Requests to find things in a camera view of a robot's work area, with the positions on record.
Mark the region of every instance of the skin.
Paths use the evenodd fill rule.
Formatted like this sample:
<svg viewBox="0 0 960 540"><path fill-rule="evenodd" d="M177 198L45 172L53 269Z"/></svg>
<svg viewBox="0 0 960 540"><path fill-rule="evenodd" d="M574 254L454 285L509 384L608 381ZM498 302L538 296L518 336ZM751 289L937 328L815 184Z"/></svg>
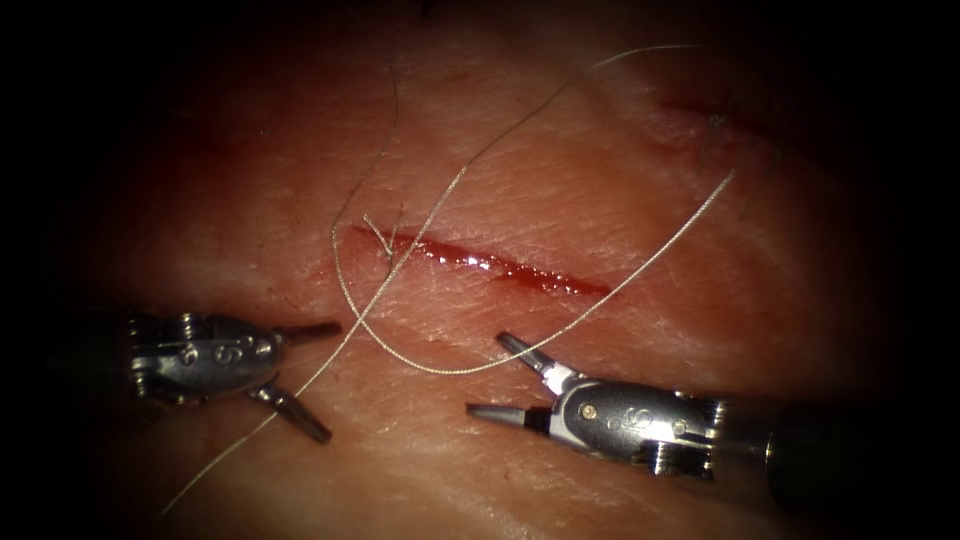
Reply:
<svg viewBox="0 0 960 540"><path fill-rule="evenodd" d="M433 6L426 19L414 4L338 8L226 30L147 110L103 170L104 196L71 214L60 249L67 290L160 313L349 328L330 227L360 179L338 233L343 274L365 306L390 267L356 229L367 227L364 215L416 233L467 160L594 62L650 44L726 43L701 21L643 6L456 4ZM613 287L736 167L680 242L545 351L591 375L706 395L877 391L875 355L890 320L877 294L885 289L866 279L870 195L822 136L835 127L822 89L790 62L764 63L788 53L748 50L779 68L775 108L802 111L784 143L765 114L770 86L742 58L637 55L571 87L478 160L429 238ZM710 127L711 115L731 110ZM597 299L413 257L367 320L410 358L458 369L501 355L497 332L542 339ZM298 388L336 345L291 350L278 384ZM185 482L268 414L228 397L92 437L91 506L118 535L163 538L822 533L463 412L467 402L549 398L522 365L426 374L361 329L301 396L334 431L327 447L276 421L158 520Z"/></svg>

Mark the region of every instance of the black shaft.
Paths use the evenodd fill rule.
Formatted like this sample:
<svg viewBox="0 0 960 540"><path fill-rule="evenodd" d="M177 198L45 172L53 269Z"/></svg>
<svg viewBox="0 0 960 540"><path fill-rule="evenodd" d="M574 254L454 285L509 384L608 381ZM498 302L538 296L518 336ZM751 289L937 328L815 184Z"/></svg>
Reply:
<svg viewBox="0 0 960 540"><path fill-rule="evenodd" d="M84 429L143 423L160 410L136 399L126 314L96 310L50 317L40 377L52 413Z"/></svg>
<svg viewBox="0 0 960 540"><path fill-rule="evenodd" d="M906 424L892 407L729 404L714 455L721 492L769 498L804 523L851 532L882 527L907 510L901 484L912 472L896 466L901 441L891 438Z"/></svg>
<svg viewBox="0 0 960 540"><path fill-rule="evenodd" d="M887 432L894 417L877 405L793 405L774 427L767 456L770 494L788 512L867 522L899 500Z"/></svg>

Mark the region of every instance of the blood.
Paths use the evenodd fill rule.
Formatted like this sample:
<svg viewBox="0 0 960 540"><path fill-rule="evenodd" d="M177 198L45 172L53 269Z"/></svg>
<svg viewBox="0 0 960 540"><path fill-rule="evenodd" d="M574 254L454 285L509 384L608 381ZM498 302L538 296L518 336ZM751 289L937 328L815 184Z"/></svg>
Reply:
<svg viewBox="0 0 960 540"><path fill-rule="evenodd" d="M374 236L374 233L363 227L354 227L355 230ZM389 231L381 231L384 238L389 239ZM394 253L400 254L410 248L413 236L397 233L393 238ZM508 281L522 287L541 290L551 294L564 295L598 295L610 294L610 287L594 285L582 279L575 278L562 272L544 270L530 264L512 261L492 253L483 253L433 240L421 238L411 256L432 259L437 264L471 268L494 274L494 279Z"/></svg>

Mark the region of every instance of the white suture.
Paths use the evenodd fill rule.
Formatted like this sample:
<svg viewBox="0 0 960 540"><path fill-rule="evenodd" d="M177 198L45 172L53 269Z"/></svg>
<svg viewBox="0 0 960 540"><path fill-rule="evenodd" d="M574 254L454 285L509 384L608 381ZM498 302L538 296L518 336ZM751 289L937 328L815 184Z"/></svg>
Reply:
<svg viewBox="0 0 960 540"><path fill-rule="evenodd" d="M440 197L438 198L437 202L435 203L433 209L430 211L429 215L427 216L427 219L423 222L423 225L420 227L420 230L417 232L416 236L415 236L415 237L413 238L413 240L410 242L409 247L407 247L407 249L406 249L406 250L403 252L403 254L400 256L400 259L397 260L395 264L394 264L394 261L393 261L393 258L394 258L394 256L395 256L395 253L394 253L394 251L393 251L393 240L394 240L394 238L395 238L395 236L396 236L397 227L396 227L396 226L394 227L394 229L393 229L393 234L391 234L390 240L387 241L387 240L383 237L383 235L379 232L379 230L377 230L377 228L374 226L372 220L370 220L367 216L364 216L364 221L370 226L371 229L373 229L373 231L374 231L374 233L376 234L378 240L380 241L381 245L383 246L384 252L387 254L387 258L388 258L388 260L390 261L391 264L390 264L390 272L387 274L386 278L383 280L383 283L382 283L382 284L380 285L380 287L377 289L376 293L374 293L373 297L370 299L370 302L367 304L367 306L366 306L365 308L363 308L363 310L361 311L361 310L357 307L356 303L355 303L354 300L353 300L353 297L352 297L351 294L350 294L350 291L349 291L349 289L348 289L348 287L347 287L346 278L344 277L343 271L342 271L342 268L341 268L341 264L340 264L340 253L339 253L339 238L338 238L338 235L337 235L337 226L340 224L340 221L341 221L344 213L346 212L347 207L348 207L348 206L350 205L350 203L352 202L353 197L356 195L357 191L360 189L360 187L363 185L363 183L366 182L366 180L371 176L371 174L372 174L372 172L373 172L374 167L376 166L376 164L379 163L379 161L383 158L384 153L385 153L385 151L386 151L386 148L387 148L387 146L390 144L390 141L393 139L394 135L396 134L396 131L397 131L397 128L398 128L398 125L399 125L399 116L400 116L400 104L399 104L399 103L400 103L400 102L399 102L399 96L398 96L398 90L397 90L397 74L396 74L396 69L395 69L395 66L394 66L392 60L390 60L390 59L388 58L388 59L386 60L386 63L387 63L387 67L388 67L389 74L390 74L390 83L391 83L391 91L392 91L392 99L393 99L393 111L394 111L394 114L393 114L393 122L392 122L391 128L389 129L389 131L388 131L388 133L387 133L387 136L384 138L383 144L381 145L379 151L373 156L373 158L372 158L372 160L371 160L371 162L370 162L370 165L369 165L369 166L367 167L367 169L360 175L360 177L359 177L357 183L354 185L353 189L350 190L350 192L349 192L349 194L348 194L348 196L347 196L346 201L344 201L344 204L341 206L339 212L337 213L337 216L336 216L335 219L334 219L333 225L332 225L331 228L330 228L330 239L331 239L331 244L332 244L332 246L333 246L334 266L335 266L335 268L336 268L337 280L338 280L338 282L340 283L340 288L341 288L341 291L342 291L343 294L344 294L344 297L345 297L345 299L346 299L346 301L347 301L347 304L350 306L350 310L351 310L351 311L354 313L354 315L357 317L357 320L356 320L356 322L354 322L354 324L350 327L350 329L344 334L343 339L342 339L342 340L340 341L340 343L337 345L337 347L335 348L335 350L333 351L333 353L330 354L330 356L320 365L320 367L310 376L310 378L294 393L294 395L295 395L295 396L299 396L301 393L303 393L304 390L306 390L311 384L313 384L313 382L317 379L317 377L320 376L320 374L333 362L333 360L337 357L337 355L340 354L340 352L343 350L343 348L346 347L347 343L349 343L350 339L353 337L353 335L356 333L356 331L357 331L360 327L363 327L364 330L366 330L366 331L370 334L371 338L373 338L373 340L374 340L377 344L380 345L380 347L382 347L387 353L391 354L392 356L394 356L394 357L397 358L398 360L404 362L405 364L407 364L407 365L409 365L409 366L411 366L411 367L414 367L414 368L416 368L416 369L419 369L419 370L421 370L421 371L425 371L425 372L433 373L433 374L438 374L438 375L467 375L467 374L471 374L471 373L476 373L476 372L479 372L479 371L483 371L483 370L486 370L486 369L493 368L493 367L495 367L495 366L499 366L499 365L501 365L501 364L504 364L504 363L506 363L506 362L509 362L509 361L511 361L511 360L513 360L513 359L515 359L515 358L517 358L517 357L525 354L527 351L522 351L522 352L520 352L520 353L514 354L514 355L512 355L512 356L504 357L504 358L489 359L489 362L487 362L487 363L485 363L485 364L482 364L482 365L479 365L479 366L476 366L476 367L472 367L472 368L465 368L465 369L437 369L437 368L432 368L432 367L425 366L425 365L422 365L422 364L420 364L420 363L417 363L417 362L415 362L415 361L413 361L413 360L405 357L403 354L401 354L400 352L396 351L395 349L393 349L388 343L386 343L382 338L380 338L380 337L373 331L372 328L370 328L370 326L369 326L369 325L367 324L367 322L366 322L366 317L367 317L367 315L369 315L370 311L371 311L371 310L373 309L373 307L376 305L377 301L383 296L384 291L386 291L387 287L390 285L390 283L391 283L391 282L393 281L393 279L396 277L397 273L400 271L400 269L401 269L401 268L403 267L403 265L406 263L407 259L410 258L410 255L413 253L413 251L416 250L416 249L421 245L421 240L422 240L424 234L425 234L425 233L427 232L427 230L430 228L430 225L433 223L434 219L436 218L437 214L440 212L440 209L443 207L444 203L447 201L447 198L450 196L450 194L453 192L453 190L457 187L457 185L460 183L460 181L461 181L461 180L463 179L463 177L466 175L467 171L470 169L470 167L473 165L474 162L476 162L476 161L477 161L478 159L480 159L484 154L486 154L494 145L496 145L497 143L499 143L500 141L502 141L503 139L505 139L508 135L510 135L510 134L511 134L514 130L516 130L518 127L520 127L521 125L525 124L525 123L528 122L531 118L533 118L533 117L535 117L537 114L539 114L543 109L545 109L547 106L549 106L560 94L562 94L567 88L569 88L570 86L576 84L576 83L579 82L580 80L586 78L588 75L590 75L591 73L593 73L594 71L596 71L596 70L599 69L599 68L602 68L602 67L604 67L604 66L606 66L606 65L609 65L609 64L611 64L611 63L613 63L613 62L616 62L616 61L618 61L618 60L621 60L621 59L623 59L623 58L626 58L626 57L629 57L629 56L632 56L632 55L635 55L635 54L648 53L648 52L654 52L654 51L679 50L679 49L699 49L699 48L702 48L702 46L701 46L701 45L697 45L697 44L682 44L682 45L663 45L663 46L655 46L655 47L646 47L646 48L632 49L632 50L629 50L629 51L625 51L625 52L622 52L622 53L613 55L613 56L611 56L611 57L609 57L609 58L606 58L606 59L604 59L604 60L601 60L600 62L597 62L596 64L590 66L590 67L589 67L588 69L586 69L585 71L581 72L577 77L574 77L573 79L570 79L569 81L565 82L565 83L564 83L563 85L561 85L561 86L559 87L559 89L557 89L550 97L548 97L540 106L538 106L536 109L534 109L533 111L531 111L530 113L528 113L526 116L524 116L523 118L521 118L519 121L517 121L516 123L514 123L514 124L511 125L510 127L508 127L505 131L503 131L500 135L498 135L497 137L495 137L491 142L489 142L486 146L484 146L479 152L477 152L473 157L471 157L471 158L466 162L466 164L460 169L460 171L457 173L457 175L450 181L450 183L449 183L449 185L447 186L446 190L440 195ZM561 328L560 330L554 332L552 335L550 335L550 336L547 337L546 339L541 340L540 342L538 342L538 343L534 344L533 346L531 346L530 349L536 349L536 348L542 347L542 346L544 346L545 344L553 341L554 339L556 339L556 338L559 337L560 335L564 334L565 332L569 331L571 328L573 328L574 326L576 326L577 324L579 324L581 321L583 321L584 319L586 319L587 317L589 317L593 312L595 312L597 309L599 309L601 306L603 306L605 303L607 303L615 294L617 294L620 290L622 290L624 287L626 287L630 282L632 282L634 279L636 279L636 277L637 277L638 275L640 275L640 273L642 273L644 270L646 270L651 264L653 264L654 261L656 261L657 259L659 259L659 258L663 255L663 253L666 252L666 251L670 248L670 246L672 246L672 245L677 241L677 239L679 239L684 233L686 233L686 231L693 225L694 222L696 222L696 220L697 220L701 215L703 215L703 213L707 210L707 208L710 207L710 205L714 202L714 200L716 200L716 198L720 195L720 193L724 190L724 188L726 188L726 186L727 186L727 185L730 183L730 181L733 179L736 170L737 170L736 167L734 167L733 169L731 169L730 172L727 174L727 176L719 183L719 185L713 190L713 192L703 201L703 203L699 206L699 208L697 208L697 210L683 223L683 225L677 230L677 232L674 233L653 255L650 256L650 258L648 258L643 264L641 264L636 270L634 270L633 273L631 273L626 279L624 279L619 285L617 285L609 294L607 294L607 295L604 296L602 299L600 299L598 302L596 302L593 306L591 306L590 308L588 308L587 310L585 310L581 315L579 315L578 317L576 317L576 318L575 318L573 321L571 321L569 324L567 324L566 326L564 326L564 327ZM216 465L218 465L218 464L221 463L224 459L226 459L230 454L232 454L235 450L237 450L240 446L242 446L247 440L249 440L251 437L253 437L254 435L256 435L256 434L257 434L260 430L262 430L267 424L269 424L274 418L276 418L276 416L277 416L276 413L273 413L273 414L271 414L270 416L268 416L268 417L267 417L265 420L263 420L259 425L257 425L253 430L251 430L247 435L245 435L245 436L241 437L240 439L238 439L236 442L234 442L232 445L230 445L227 449L225 449L223 452L221 452L217 457L215 457L213 460L211 460L210 463L208 463L199 473L197 473L197 474L183 487L183 489L181 489L181 490L177 493L177 495L163 508L163 510L161 511L160 515L161 515L161 516L166 515L166 514L176 505L176 503L177 503L194 485L196 485L196 483L199 482L210 470L212 470Z"/></svg>

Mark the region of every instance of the skin surface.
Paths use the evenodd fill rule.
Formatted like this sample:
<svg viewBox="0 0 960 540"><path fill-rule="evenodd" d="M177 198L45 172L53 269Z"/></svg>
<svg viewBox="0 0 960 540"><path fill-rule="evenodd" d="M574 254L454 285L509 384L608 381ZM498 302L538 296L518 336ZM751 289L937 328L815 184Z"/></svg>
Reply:
<svg viewBox="0 0 960 540"><path fill-rule="evenodd" d="M591 375L703 394L820 399L882 384L875 355L890 321L869 278L869 199L856 168L836 166L831 139L818 137L836 123L826 93L797 64L768 62L787 53L748 49L782 81L773 88L696 18L454 4L426 18L400 3L223 30L103 171L106 195L73 214L60 251L68 290L160 313L349 328L330 228L360 180L337 231L365 306L390 267L357 230L364 216L415 234L468 160L583 69L636 47L701 42L711 49L634 55L568 88L476 161L427 237L614 287L736 167L682 240L545 351ZM781 143L784 110L794 121ZM497 332L542 339L597 299L414 256L367 321L411 359L459 369L500 356ZM336 345L291 350L278 384L298 388ZM118 535L170 538L813 534L463 412L549 396L519 364L417 371L361 329L301 396L334 431L327 447L274 422L158 520L268 414L225 398L91 440L94 506L123 516L109 525Z"/></svg>

